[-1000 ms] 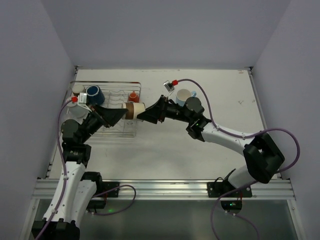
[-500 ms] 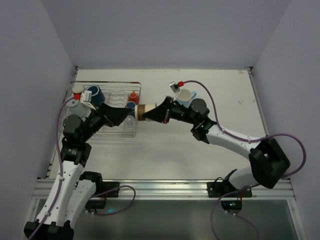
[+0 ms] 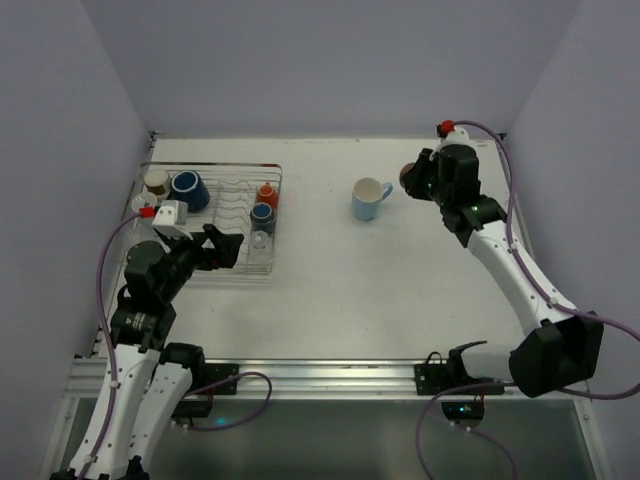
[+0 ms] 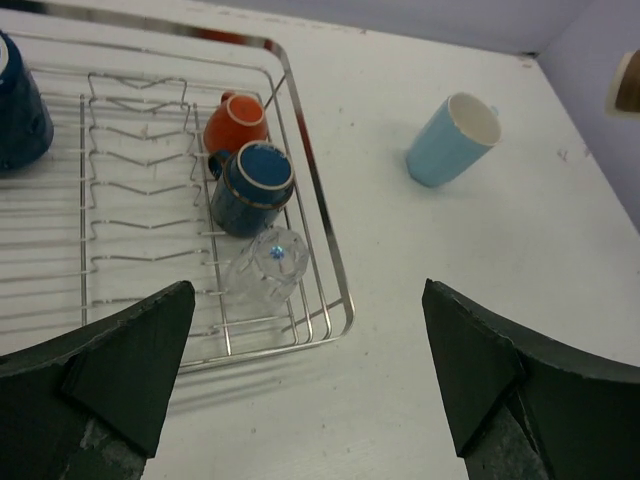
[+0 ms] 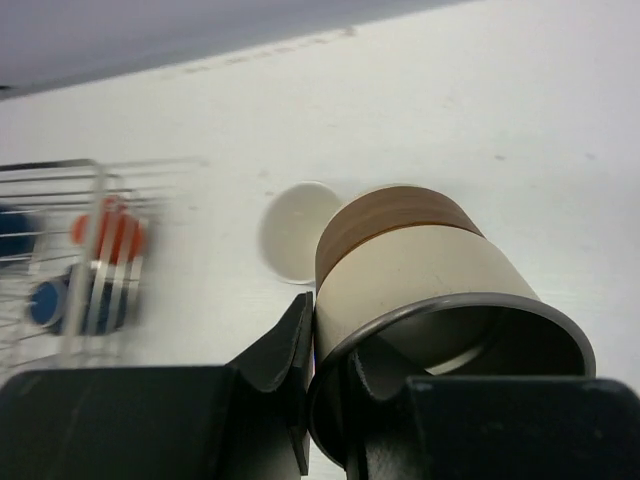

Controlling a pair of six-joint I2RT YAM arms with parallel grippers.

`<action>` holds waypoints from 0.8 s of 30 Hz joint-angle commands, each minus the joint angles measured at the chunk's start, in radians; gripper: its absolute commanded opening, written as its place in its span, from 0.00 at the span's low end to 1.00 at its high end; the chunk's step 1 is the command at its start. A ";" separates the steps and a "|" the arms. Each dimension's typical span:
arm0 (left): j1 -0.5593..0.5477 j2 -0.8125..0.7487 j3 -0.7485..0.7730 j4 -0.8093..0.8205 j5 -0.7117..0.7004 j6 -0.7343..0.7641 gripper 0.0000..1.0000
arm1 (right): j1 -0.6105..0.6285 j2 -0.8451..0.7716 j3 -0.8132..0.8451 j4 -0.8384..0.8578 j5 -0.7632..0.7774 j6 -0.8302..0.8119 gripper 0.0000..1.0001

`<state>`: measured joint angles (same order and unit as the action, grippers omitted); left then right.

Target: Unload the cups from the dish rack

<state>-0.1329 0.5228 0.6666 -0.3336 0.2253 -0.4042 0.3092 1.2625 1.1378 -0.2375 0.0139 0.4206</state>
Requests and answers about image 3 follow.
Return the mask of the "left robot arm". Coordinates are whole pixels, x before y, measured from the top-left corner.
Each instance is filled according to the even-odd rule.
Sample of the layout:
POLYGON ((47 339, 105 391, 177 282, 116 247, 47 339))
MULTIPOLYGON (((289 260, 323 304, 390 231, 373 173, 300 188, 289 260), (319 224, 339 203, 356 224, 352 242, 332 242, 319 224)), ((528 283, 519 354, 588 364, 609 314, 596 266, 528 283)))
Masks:
POLYGON ((55 479, 146 479, 164 428, 188 389, 205 377, 201 347, 166 341, 172 305, 197 270, 231 269, 244 237, 212 224, 179 238, 133 246, 106 338, 108 364, 91 420, 55 479))

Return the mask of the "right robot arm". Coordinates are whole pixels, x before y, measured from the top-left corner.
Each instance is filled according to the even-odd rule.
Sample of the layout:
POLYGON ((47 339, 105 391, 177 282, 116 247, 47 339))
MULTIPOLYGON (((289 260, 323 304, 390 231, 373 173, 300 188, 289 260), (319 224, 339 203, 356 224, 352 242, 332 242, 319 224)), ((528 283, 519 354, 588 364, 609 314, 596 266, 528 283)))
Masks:
POLYGON ((451 349, 446 365, 453 384, 501 380, 535 398, 590 379, 603 326, 556 309, 563 296, 520 241, 507 236, 499 202, 482 194, 475 150, 461 144, 423 149, 401 184, 409 196, 438 206, 444 226, 489 272, 524 335, 515 347, 481 340, 451 349))

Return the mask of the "light blue mug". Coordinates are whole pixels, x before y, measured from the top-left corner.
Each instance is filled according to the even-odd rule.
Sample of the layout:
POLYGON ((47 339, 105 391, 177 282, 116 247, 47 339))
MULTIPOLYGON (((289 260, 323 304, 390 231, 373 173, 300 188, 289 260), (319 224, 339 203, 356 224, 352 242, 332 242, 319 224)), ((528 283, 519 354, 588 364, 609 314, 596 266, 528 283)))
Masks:
POLYGON ((391 182, 381 183, 374 178, 359 179, 353 186, 351 208, 353 216, 361 221, 373 220, 380 204, 393 191, 391 182))

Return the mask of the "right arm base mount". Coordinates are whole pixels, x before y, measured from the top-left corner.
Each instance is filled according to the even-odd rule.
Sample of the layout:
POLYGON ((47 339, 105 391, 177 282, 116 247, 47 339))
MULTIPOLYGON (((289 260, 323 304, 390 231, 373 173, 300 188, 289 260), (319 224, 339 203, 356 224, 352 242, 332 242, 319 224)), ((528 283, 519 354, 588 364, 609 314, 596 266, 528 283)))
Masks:
POLYGON ((487 396, 503 395, 505 389, 498 385, 491 388, 480 387, 480 384, 495 383, 488 378, 474 379, 461 366, 458 354, 451 353, 444 357, 439 352, 431 352, 427 358, 414 365, 414 385, 418 396, 434 396, 445 390, 456 387, 471 386, 462 392, 470 395, 470 400, 441 400, 440 408, 445 418, 455 425, 474 428, 480 425, 485 415, 485 399, 487 396))

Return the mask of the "dark blue mug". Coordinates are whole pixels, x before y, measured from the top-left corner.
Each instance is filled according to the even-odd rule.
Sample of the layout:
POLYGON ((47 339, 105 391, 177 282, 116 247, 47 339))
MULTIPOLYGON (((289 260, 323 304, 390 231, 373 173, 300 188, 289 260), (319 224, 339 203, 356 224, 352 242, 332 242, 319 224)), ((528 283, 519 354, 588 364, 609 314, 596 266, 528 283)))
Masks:
POLYGON ((188 211, 196 213, 208 206, 210 194, 196 171, 183 170, 171 179, 171 198, 186 203, 188 211))

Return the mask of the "beige brown-striped cup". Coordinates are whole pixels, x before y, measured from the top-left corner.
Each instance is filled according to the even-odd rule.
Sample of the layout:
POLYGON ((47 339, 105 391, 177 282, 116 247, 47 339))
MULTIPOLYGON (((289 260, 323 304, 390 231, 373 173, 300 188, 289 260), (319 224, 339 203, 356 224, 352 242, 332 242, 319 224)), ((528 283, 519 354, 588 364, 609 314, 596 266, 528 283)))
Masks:
POLYGON ((415 166, 415 163, 410 162, 401 168, 399 173, 399 183, 402 187, 405 187, 407 175, 413 169, 414 166, 415 166))

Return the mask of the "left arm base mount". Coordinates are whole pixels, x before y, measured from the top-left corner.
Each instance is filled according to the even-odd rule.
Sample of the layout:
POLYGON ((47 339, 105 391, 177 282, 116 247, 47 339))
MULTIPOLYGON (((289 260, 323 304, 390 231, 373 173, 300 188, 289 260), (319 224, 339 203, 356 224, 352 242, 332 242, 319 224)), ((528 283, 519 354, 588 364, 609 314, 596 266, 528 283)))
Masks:
POLYGON ((212 387, 212 384, 238 375, 239 370, 240 366, 237 363, 206 363, 203 373, 191 387, 192 390, 206 387, 206 390, 181 400, 172 414, 172 419, 193 422, 195 419, 207 418, 212 413, 217 397, 234 396, 238 392, 237 380, 217 387, 212 387))

